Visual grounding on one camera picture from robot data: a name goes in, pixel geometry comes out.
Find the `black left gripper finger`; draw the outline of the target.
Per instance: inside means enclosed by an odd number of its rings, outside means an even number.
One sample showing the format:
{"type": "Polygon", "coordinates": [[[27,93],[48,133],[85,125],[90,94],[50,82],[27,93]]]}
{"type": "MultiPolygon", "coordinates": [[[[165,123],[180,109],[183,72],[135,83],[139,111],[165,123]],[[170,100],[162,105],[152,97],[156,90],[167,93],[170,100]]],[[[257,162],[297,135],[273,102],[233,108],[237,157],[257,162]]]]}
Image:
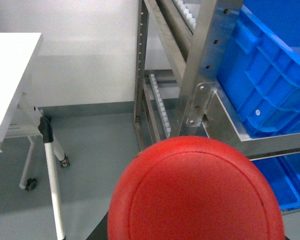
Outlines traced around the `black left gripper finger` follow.
{"type": "Polygon", "coordinates": [[[86,240],[108,240],[108,215],[105,215],[86,240]]]}

